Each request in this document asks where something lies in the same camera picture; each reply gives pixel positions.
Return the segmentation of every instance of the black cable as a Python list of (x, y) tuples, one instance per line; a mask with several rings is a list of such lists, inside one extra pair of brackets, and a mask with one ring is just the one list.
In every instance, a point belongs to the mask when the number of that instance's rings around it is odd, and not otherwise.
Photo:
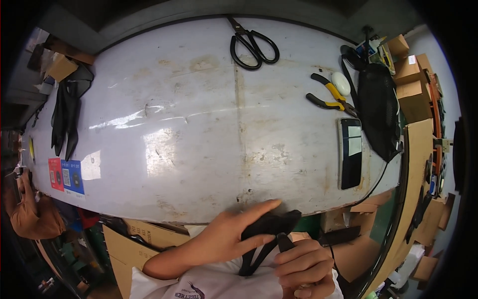
[(322, 232), (322, 235), (324, 236), (325, 241), (327, 242), (327, 244), (329, 244), (328, 247), (330, 248), (330, 253), (332, 254), (332, 259), (334, 260), (334, 268), (337, 271), (337, 274), (341, 276), (337, 268), (337, 264), (335, 263), (334, 250), (332, 249), (332, 245), (330, 245), (329, 241), (327, 240), (326, 233), (324, 232), (324, 229), (322, 228), (322, 226), (319, 226), (319, 228), (320, 228), (320, 231)]
[(354, 207), (354, 206), (356, 206), (356, 205), (358, 205), (358, 204), (361, 204), (361, 203), (363, 203), (364, 200), (366, 200), (367, 198), (370, 197), (370, 194), (372, 194), (372, 192), (375, 190), (375, 188), (380, 184), (380, 181), (382, 181), (382, 177), (383, 177), (383, 175), (385, 174), (385, 170), (387, 170), (388, 163), (389, 163), (389, 162), (387, 162), (387, 164), (385, 164), (385, 167), (384, 167), (384, 169), (383, 169), (382, 175), (380, 176), (379, 181), (375, 184), (375, 186), (372, 188), (372, 190), (370, 190), (370, 192), (369, 192), (364, 198), (362, 198), (361, 200), (359, 200), (359, 201), (357, 201), (356, 203), (351, 204), (351, 205), (349, 205), (349, 206), (347, 206), (347, 207)]

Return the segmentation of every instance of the printed logo on shirt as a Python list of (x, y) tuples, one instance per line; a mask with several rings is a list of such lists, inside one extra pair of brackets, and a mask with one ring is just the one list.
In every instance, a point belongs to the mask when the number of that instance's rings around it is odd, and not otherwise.
[[(205, 299), (205, 295), (204, 293), (196, 288), (192, 282), (188, 281), (189, 284), (191, 285), (191, 288), (194, 290), (195, 293), (197, 293), (197, 295), (186, 295), (186, 294), (183, 294), (183, 293), (175, 293), (174, 296), (175, 297), (178, 297), (178, 298), (181, 298), (181, 299)], [(182, 289), (181, 290), (182, 292), (185, 292), (185, 293), (192, 293), (192, 291), (189, 291), (189, 290), (186, 290), (186, 289)]]

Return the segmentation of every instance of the scissors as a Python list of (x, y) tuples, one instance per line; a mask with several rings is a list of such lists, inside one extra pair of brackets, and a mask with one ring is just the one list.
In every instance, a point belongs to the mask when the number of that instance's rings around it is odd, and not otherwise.
[[(229, 15), (226, 15), (226, 16), (227, 16), (229, 22), (231, 23), (232, 28), (234, 28), (234, 30), (236, 31), (236, 34), (233, 35), (232, 38), (231, 38), (231, 48), (230, 48), (231, 56), (232, 56), (232, 59), (241, 68), (244, 68), (244, 69), (249, 70), (249, 71), (255, 71), (256, 69), (259, 69), (262, 66), (263, 62), (267, 63), (268, 65), (272, 65), (272, 64), (276, 63), (277, 61), (279, 61), (279, 49), (277, 48), (275, 43), (270, 38), (268, 38), (267, 36), (265, 36), (263, 34), (260, 34), (257, 31), (254, 31), (254, 30), (249, 31), (249, 30), (244, 29), (231, 16), (229, 16)], [(246, 41), (246, 39), (244, 37), (242, 37), (243, 35), (247, 35), (247, 37), (249, 38), (250, 43), (248, 43)], [(274, 59), (267, 59), (266, 56), (264, 56), (264, 53), (262, 53), (262, 51), (259, 49), (259, 46), (257, 45), (256, 41), (254, 40), (254, 36), (264, 40), (265, 42), (267, 42), (272, 47), (272, 49), (274, 50)], [(252, 56), (257, 61), (257, 65), (249, 66), (249, 65), (243, 63), (238, 58), (238, 56), (236, 54), (236, 41), (237, 40), (239, 40), (249, 50), (249, 52), (252, 54)]]
[(357, 118), (357, 110), (350, 105), (349, 103), (345, 102), (345, 98), (338, 92), (337, 88), (330, 83), (325, 77), (313, 73), (310, 75), (310, 78), (319, 81), (320, 83), (324, 84), (327, 89), (332, 93), (332, 96), (335, 98), (337, 102), (324, 102), (314, 96), (312, 93), (308, 93), (305, 95), (305, 98), (311, 101), (313, 104), (324, 108), (324, 109), (337, 109), (340, 111), (345, 111), (348, 115)]

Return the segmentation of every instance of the phone screen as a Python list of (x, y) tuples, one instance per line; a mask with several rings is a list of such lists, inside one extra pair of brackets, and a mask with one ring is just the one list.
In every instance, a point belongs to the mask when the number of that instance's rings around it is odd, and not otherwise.
[(360, 185), (362, 176), (362, 127), (357, 119), (342, 119), (342, 179), (341, 189)]

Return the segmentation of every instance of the blue sticker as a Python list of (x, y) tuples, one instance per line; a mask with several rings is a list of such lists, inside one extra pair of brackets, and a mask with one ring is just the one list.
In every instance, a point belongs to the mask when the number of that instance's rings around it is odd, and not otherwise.
[(83, 179), (81, 178), (81, 162), (77, 160), (61, 160), (63, 186), (65, 193), (76, 198), (85, 199)]

